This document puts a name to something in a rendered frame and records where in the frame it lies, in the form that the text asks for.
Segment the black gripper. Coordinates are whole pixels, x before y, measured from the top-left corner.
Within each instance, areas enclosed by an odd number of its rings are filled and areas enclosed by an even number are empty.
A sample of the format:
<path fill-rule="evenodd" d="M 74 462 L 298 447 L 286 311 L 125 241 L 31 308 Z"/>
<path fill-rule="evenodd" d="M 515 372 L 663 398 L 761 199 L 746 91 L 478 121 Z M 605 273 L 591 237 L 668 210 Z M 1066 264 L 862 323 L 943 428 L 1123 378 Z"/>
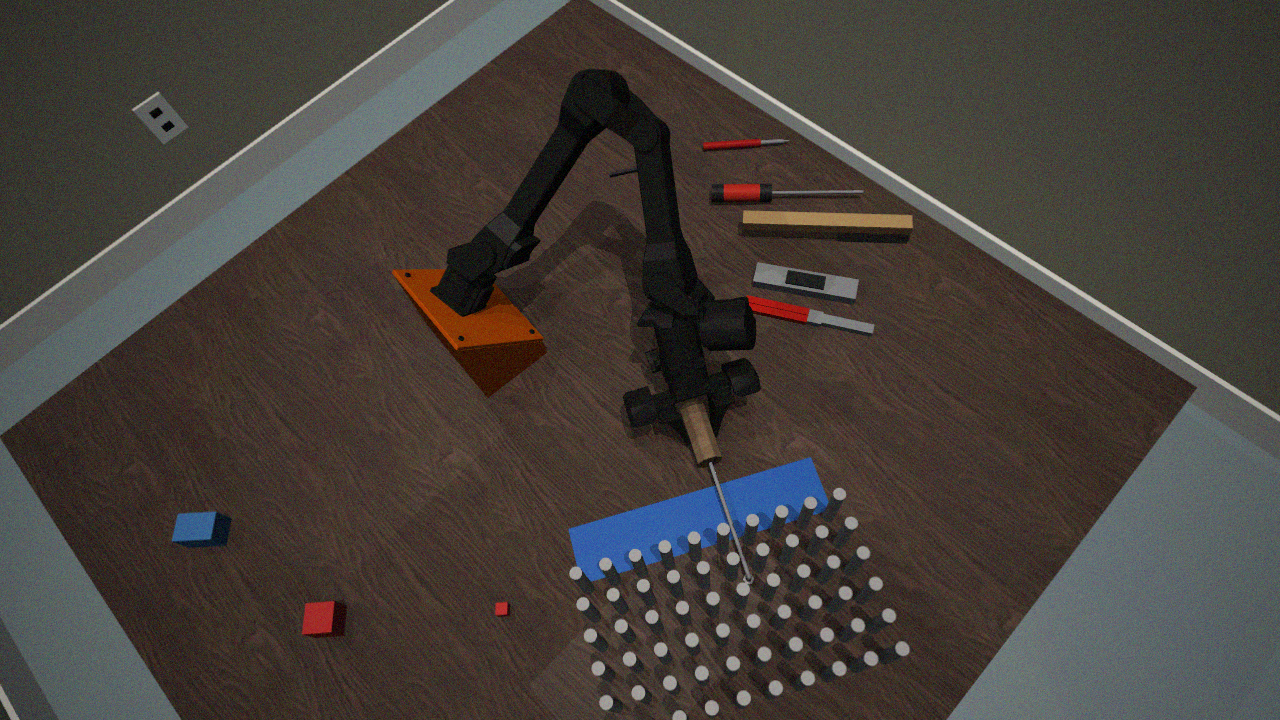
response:
<path fill-rule="evenodd" d="M 707 373 L 703 348 L 690 357 L 669 360 L 660 356 L 660 359 L 669 389 L 657 395 L 652 395 L 648 386 L 628 391 L 623 396 L 625 407 L 631 427 L 645 427 L 658 418 L 662 425 L 669 424 L 677 430 L 686 445 L 690 445 L 689 434 L 675 404 L 707 395 L 710 427 L 717 437 L 724 413 L 735 404 L 733 395 L 742 397 L 762 389 L 759 377 L 746 357 L 724 363 L 721 366 L 722 372 L 710 375 Z M 733 395 L 730 391 L 731 386 Z"/>

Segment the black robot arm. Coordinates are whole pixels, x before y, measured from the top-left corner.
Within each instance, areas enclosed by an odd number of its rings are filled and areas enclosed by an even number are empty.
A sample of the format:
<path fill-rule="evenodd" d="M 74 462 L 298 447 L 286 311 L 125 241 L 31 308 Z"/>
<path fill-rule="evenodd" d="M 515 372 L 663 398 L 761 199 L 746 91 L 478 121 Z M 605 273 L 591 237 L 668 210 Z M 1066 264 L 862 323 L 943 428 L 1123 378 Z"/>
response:
<path fill-rule="evenodd" d="M 666 379 L 660 356 L 690 357 L 701 346 L 709 351 L 753 350 L 756 318 L 748 297 L 714 300 L 698 278 L 680 227 L 669 127 L 616 70 L 589 68 L 572 77 L 558 126 L 518 190 L 471 242 L 448 249 L 448 266 L 430 292 L 460 316 L 486 307 L 494 274 L 529 261 L 541 241 L 534 236 L 538 218 L 582 150 L 605 128 L 635 150 L 646 228 L 643 291 L 652 300 L 637 325 L 654 327 L 657 334 L 659 354 L 657 348 L 645 352 L 652 373 L 662 370 Z"/>

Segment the blue flat strip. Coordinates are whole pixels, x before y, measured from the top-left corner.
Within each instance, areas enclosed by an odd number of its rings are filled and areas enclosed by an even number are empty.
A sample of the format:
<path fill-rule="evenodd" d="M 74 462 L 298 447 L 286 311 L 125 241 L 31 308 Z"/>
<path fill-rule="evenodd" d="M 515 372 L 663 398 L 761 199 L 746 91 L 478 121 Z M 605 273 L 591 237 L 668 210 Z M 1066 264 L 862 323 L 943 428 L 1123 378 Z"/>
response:
<path fill-rule="evenodd" d="M 785 521 L 796 521 L 806 497 L 817 498 L 813 515 L 828 505 L 812 457 L 780 468 L 742 477 L 721 484 L 739 537 L 745 533 L 748 515 L 759 518 L 758 530 L 772 527 L 774 510 L 788 509 Z M 611 559 L 620 573 L 634 569 L 631 550 L 643 553 L 646 565 L 659 562 L 660 541 L 669 541 L 673 556 L 689 553 L 689 533 L 698 532 L 701 548 L 717 544 L 717 527 L 730 525 L 716 486 L 681 495 L 641 509 L 570 528 L 573 556 L 590 582 L 605 578 L 599 568 L 602 559 Z"/>

